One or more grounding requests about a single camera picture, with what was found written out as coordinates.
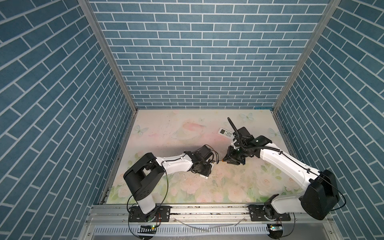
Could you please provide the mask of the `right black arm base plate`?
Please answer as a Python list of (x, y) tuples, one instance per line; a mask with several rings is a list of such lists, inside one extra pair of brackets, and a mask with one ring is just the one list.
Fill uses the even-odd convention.
[(252, 222), (291, 221), (291, 216), (289, 214), (278, 214), (272, 207), (264, 204), (251, 204), (248, 205), (247, 208)]

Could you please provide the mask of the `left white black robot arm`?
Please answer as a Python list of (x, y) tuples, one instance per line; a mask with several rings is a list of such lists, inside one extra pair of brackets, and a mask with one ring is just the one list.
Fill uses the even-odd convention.
[(207, 145), (195, 151), (185, 151), (180, 155), (166, 158), (146, 153), (124, 173), (123, 179), (141, 212), (149, 215), (158, 208), (152, 192), (163, 176), (178, 172), (192, 172), (208, 178), (213, 165), (218, 163), (218, 153)]

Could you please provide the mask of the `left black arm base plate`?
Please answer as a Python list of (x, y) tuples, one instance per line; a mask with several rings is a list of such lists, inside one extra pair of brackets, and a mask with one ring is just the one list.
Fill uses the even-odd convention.
[(148, 214), (144, 214), (140, 207), (133, 206), (128, 208), (129, 210), (129, 220), (134, 223), (144, 223), (144, 222), (169, 222), (171, 207), (170, 206), (160, 206), (156, 207), (154, 210)]

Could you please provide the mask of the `white remote with display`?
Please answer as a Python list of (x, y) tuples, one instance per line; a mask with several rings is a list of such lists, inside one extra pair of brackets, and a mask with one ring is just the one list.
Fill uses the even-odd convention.
[(224, 137), (226, 137), (228, 139), (233, 139), (234, 138), (234, 135), (233, 135), (233, 133), (231, 131), (223, 129), (223, 128), (219, 129), (218, 134), (221, 135), (221, 136), (224, 136)]

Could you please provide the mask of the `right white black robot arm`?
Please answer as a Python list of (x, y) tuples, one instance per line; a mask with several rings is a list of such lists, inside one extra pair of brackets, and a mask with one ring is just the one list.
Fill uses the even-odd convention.
[(304, 164), (267, 137), (253, 137), (245, 127), (234, 129), (233, 136), (224, 162), (238, 166), (244, 165), (246, 158), (257, 157), (277, 167), (303, 190), (292, 196), (272, 195), (264, 203), (266, 218), (274, 221), (285, 213), (307, 213), (316, 220), (323, 220), (335, 209), (340, 195), (336, 177), (331, 171), (319, 171)]

